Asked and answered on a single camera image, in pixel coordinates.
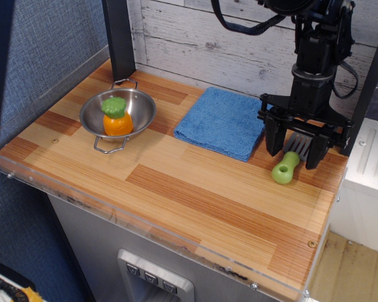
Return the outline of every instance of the blue fabric wall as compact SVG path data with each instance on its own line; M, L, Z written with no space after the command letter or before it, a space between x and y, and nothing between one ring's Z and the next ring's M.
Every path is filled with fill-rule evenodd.
M17 0L0 148L108 57L101 0ZM0 173L0 263L48 301L85 301L43 193Z

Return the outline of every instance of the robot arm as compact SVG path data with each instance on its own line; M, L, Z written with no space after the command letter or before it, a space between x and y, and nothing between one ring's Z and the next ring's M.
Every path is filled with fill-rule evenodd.
M258 30L225 23L218 0L212 0L214 13L229 30L248 35L260 35L270 26L290 16L295 23L297 62L292 68L294 80L290 96L262 94L258 118L265 123L266 148L276 155L284 144L287 129L312 138L307 169L315 169L329 148L345 147L353 122L329 105L332 91L341 98L357 89L357 73L343 60L349 57L354 40L351 34L354 2L349 0L265 0L258 4L278 15L259 24ZM354 89L340 96L335 87L338 66L346 68L356 78Z

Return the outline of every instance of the blue towel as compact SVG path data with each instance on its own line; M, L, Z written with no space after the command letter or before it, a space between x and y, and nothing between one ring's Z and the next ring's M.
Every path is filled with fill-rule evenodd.
M175 128L176 138L247 162L264 124L259 99L210 87Z

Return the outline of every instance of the orange toy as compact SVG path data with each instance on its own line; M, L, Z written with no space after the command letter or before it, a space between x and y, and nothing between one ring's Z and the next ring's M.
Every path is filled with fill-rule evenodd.
M101 110L105 114L103 128L106 135L126 135L133 131L132 117L126 111L124 98L112 97L104 100Z

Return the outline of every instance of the screw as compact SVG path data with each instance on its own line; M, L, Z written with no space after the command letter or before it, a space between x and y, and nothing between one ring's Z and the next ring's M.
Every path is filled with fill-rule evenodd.
M308 246L310 247L310 248L315 248L315 247L317 247L318 246L318 243L316 242L316 241L312 241L312 240L310 240L310 241L308 241Z
M253 291L257 291L257 290L258 290L258 283L252 283L252 284L251 284L251 289L252 289Z

